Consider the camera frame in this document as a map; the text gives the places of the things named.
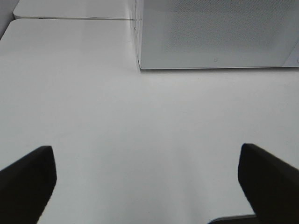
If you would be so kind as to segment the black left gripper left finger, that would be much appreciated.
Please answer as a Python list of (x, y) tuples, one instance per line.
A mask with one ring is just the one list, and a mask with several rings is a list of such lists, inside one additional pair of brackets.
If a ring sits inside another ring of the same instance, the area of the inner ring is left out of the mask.
[(38, 223), (57, 182), (51, 146), (41, 146), (0, 172), (0, 222)]

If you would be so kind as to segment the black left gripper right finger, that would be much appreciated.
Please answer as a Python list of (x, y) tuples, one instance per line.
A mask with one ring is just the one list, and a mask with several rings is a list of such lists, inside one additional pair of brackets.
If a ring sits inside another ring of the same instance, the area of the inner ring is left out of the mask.
[(299, 222), (299, 171), (266, 150), (244, 143), (238, 181), (262, 224)]

